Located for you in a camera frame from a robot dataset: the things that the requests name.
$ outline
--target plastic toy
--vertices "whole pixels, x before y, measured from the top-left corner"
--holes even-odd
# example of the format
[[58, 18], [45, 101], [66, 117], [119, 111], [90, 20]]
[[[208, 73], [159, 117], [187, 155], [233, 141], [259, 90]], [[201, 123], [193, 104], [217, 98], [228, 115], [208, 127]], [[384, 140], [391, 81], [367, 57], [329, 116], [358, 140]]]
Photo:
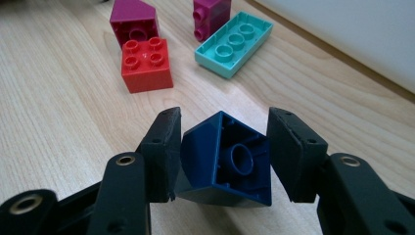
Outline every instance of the plastic toy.
[[268, 38], [273, 24], [240, 12], [195, 51], [202, 66], [230, 78]]
[[229, 21], [231, 0], [193, 0], [195, 37], [205, 41]]
[[173, 87], [167, 40], [129, 40], [122, 46], [121, 75], [130, 93]]
[[119, 46], [159, 36], [156, 9], [140, 0], [115, 0], [110, 24]]
[[[255, 154], [267, 149], [262, 135], [219, 113], [189, 130], [180, 143], [180, 122], [180, 108], [161, 112], [136, 152], [111, 158], [101, 182], [59, 202], [47, 189], [7, 200], [0, 205], [0, 234], [152, 234], [150, 203], [173, 199], [176, 176], [175, 191], [190, 182], [197, 185], [179, 190], [195, 202], [240, 206], [252, 197], [270, 200], [263, 194], [269, 162], [264, 172], [258, 170], [265, 161], [259, 163]], [[344, 153], [328, 156], [324, 139], [285, 110], [269, 109], [266, 132], [271, 145], [266, 152], [290, 199], [310, 203], [319, 195], [323, 234], [415, 234], [415, 200], [389, 189], [364, 160]]]
[[177, 197], [227, 207], [272, 204], [268, 139], [219, 112], [183, 135]]

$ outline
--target screw hole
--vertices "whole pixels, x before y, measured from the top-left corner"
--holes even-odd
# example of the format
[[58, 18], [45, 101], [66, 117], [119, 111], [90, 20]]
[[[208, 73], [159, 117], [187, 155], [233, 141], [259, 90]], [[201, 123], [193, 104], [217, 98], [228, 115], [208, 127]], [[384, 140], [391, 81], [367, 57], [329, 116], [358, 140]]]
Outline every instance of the screw hole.
[[125, 219], [117, 219], [108, 225], [107, 231], [111, 234], [117, 234], [125, 230], [126, 225]]
[[9, 212], [16, 215], [31, 212], [42, 203], [42, 200], [43, 198], [37, 194], [26, 196], [12, 204]]
[[354, 166], [354, 167], [358, 167], [360, 166], [360, 162], [354, 158], [351, 157], [341, 157], [340, 161], [342, 162], [342, 164], [344, 165], [348, 165], [348, 166]]
[[130, 156], [124, 156], [116, 160], [117, 165], [130, 165], [134, 163], [135, 158]]
[[392, 221], [392, 220], [386, 220], [385, 226], [392, 232], [396, 234], [407, 234], [407, 229], [405, 226], [403, 226], [401, 223]]

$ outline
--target black plastic bracket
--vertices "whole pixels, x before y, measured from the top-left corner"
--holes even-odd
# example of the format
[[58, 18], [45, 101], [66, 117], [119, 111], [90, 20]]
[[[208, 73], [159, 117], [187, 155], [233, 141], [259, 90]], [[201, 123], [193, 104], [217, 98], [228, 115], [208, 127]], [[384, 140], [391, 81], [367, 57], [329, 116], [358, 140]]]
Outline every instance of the black plastic bracket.
[[295, 114], [269, 108], [266, 136], [270, 161], [289, 198], [295, 203], [313, 203], [316, 169], [326, 159], [327, 142]]

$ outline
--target table surface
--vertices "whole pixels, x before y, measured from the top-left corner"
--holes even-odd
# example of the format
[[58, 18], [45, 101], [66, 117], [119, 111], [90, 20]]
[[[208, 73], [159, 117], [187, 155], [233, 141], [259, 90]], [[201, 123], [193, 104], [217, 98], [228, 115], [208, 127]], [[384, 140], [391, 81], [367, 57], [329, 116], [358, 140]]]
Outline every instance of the table surface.
[[[0, 2], [0, 203], [30, 189], [65, 198], [134, 151], [157, 114], [179, 106], [182, 133], [219, 111], [265, 133], [269, 107], [297, 114], [329, 154], [366, 160], [415, 198], [415, 95], [254, 1], [274, 23], [265, 43], [224, 79], [199, 66], [191, 1], [146, 1], [168, 40], [174, 88], [129, 94], [109, 24], [114, 1]], [[272, 171], [273, 205], [234, 209], [177, 199], [152, 204], [154, 234], [318, 234], [316, 203], [296, 205]]]

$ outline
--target turquoise lego duplo brick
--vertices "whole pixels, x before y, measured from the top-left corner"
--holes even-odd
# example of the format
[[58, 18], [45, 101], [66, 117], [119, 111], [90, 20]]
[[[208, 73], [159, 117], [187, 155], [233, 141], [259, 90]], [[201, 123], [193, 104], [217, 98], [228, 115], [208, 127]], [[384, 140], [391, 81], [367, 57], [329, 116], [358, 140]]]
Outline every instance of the turquoise lego duplo brick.
[[271, 33], [273, 24], [240, 12], [195, 51], [195, 60], [231, 78]]

